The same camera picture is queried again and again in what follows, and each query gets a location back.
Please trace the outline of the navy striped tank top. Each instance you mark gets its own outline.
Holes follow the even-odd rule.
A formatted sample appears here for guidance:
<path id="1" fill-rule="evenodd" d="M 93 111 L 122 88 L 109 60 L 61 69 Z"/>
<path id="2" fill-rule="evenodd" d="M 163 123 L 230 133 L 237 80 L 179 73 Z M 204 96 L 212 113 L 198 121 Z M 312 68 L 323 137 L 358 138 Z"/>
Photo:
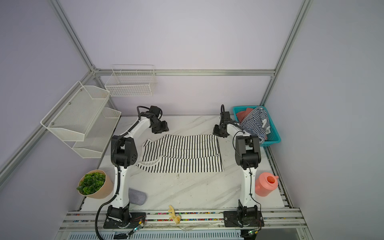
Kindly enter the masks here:
<path id="1" fill-rule="evenodd" d="M 271 133 L 271 124 L 267 111 L 262 107 L 254 108 L 252 118 L 248 121 L 243 121 L 240 126 L 245 132 L 251 135 L 257 135 L 260 144 L 263 144 L 268 139 L 267 135 Z"/>

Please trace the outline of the black white striped tank top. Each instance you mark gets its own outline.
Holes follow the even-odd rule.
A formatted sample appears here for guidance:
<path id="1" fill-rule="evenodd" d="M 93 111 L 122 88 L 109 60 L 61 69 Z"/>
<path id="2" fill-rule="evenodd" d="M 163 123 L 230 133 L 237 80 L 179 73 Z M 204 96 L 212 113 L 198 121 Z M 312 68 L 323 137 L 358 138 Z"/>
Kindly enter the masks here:
<path id="1" fill-rule="evenodd" d="M 215 135 L 175 136 L 146 140 L 136 167 L 148 173 L 223 172 L 220 146 Z"/>

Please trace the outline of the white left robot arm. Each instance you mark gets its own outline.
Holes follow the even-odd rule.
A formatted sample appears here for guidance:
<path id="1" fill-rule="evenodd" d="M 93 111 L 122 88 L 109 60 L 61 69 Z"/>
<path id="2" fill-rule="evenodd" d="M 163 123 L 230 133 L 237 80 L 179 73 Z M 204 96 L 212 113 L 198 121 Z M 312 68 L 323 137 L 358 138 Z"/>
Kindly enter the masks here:
<path id="1" fill-rule="evenodd" d="M 136 146 L 137 139 L 151 129 L 153 134 L 169 131 L 166 121 L 162 121 L 163 111 L 157 106 L 138 106 L 138 119 L 121 135 L 111 138 L 111 162 L 115 167 L 115 185 L 112 202 L 109 204 L 107 216 L 121 222 L 129 216 L 129 177 L 139 154 Z"/>

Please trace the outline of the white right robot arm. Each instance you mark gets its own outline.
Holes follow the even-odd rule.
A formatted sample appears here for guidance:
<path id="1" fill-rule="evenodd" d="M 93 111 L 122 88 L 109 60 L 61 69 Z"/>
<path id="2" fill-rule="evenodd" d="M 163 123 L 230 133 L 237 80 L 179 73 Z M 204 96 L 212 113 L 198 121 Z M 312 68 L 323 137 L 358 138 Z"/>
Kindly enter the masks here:
<path id="1" fill-rule="evenodd" d="M 235 151 L 235 162 L 242 169 L 242 183 L 240 203 L 245 208 L 256 207 L 261 210 L 262 205 L 256 201 L 255 181 L 256 173 L 261 163 L 260 139 L 252 135 L 231 118 L 230 112 L 221 105 L 220 123 L 214 126 L 213 134 L 220 138 L 230 138 Z"/>

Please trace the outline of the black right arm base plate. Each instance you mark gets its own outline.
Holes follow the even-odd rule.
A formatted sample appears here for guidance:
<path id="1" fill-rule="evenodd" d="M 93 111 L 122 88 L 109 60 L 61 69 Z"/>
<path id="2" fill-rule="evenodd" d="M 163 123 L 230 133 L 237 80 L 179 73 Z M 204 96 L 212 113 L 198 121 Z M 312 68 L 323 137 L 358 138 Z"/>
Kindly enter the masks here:
<path id="1" fill-rule="evenodd" d="M 242 207 L 238 206 L 236 211 L 224 211 L 225 227 L 264 227 L 262 213 L 257 206 Z"/>

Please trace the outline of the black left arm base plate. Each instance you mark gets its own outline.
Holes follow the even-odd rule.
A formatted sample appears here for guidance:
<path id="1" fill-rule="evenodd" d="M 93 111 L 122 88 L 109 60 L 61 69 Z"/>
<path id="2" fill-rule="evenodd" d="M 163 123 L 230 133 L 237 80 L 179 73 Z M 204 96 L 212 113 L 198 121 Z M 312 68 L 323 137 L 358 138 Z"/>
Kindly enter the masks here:
<path id="1" fill-rule="evenodd" d="M 130 212 L 128 210 L 123 211 L 115 210 L 107 212 L 107 217 L 104 222 L 104 229 L 134 229 L 139 226 L 139 222 L 144 222 L 146 219 L 146 213 L 144 212 Z"/>

